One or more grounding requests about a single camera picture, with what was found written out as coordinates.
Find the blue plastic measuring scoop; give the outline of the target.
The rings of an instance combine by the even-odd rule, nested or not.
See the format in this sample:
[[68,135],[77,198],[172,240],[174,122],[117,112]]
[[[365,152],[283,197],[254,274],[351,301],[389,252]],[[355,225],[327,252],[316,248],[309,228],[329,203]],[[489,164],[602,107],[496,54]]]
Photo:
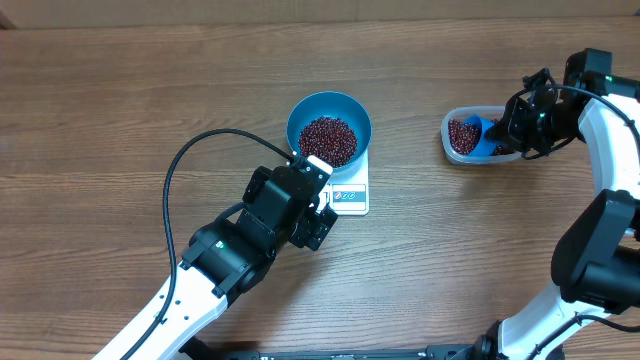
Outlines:
[[495,152],[496,147],[500,145],[499,142],[485,137],[486,133],[495,126],[495,123],[492,120],[474,114],[467,118],[463,124],[471,125],[479,131],[478,141],[469,156],[490,157]]

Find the red adzuki beans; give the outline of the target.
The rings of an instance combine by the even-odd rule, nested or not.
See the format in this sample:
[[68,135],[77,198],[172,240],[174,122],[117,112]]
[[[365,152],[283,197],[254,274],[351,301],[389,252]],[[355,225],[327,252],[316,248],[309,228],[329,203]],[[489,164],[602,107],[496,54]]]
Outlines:
[[341,118],[321,116],[305,126],[298,146],[303,156],[316,156],[333,168],[347,165],[356,154],[355,132]]

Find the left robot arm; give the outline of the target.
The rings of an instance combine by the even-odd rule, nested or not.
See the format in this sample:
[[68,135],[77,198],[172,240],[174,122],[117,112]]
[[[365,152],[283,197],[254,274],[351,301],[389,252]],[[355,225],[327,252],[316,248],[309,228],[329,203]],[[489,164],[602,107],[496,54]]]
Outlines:
[[337,219],[319,196],[333,173],[315,156],[255,170],[240,203],[198,229],[154,298],[100,359],[170,359],[261,282],[286,243],[317,250]]

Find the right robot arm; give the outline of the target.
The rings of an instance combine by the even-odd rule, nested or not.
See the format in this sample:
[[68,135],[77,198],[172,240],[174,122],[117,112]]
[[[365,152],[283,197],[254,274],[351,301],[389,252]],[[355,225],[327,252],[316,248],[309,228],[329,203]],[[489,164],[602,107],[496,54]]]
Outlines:
[[639,305],[639,252],[624,236],[639,234],[639,83],[612,72],[611,53],[586,48],[565,62],[562,83],[548,69],[523,79],[497,122],[472,119],[474,151],[511,148],[525,160],[586,144],[595,197],[558,241],[550,283],[519,313],[499,320],[458,359],[561,359],[563,343]]

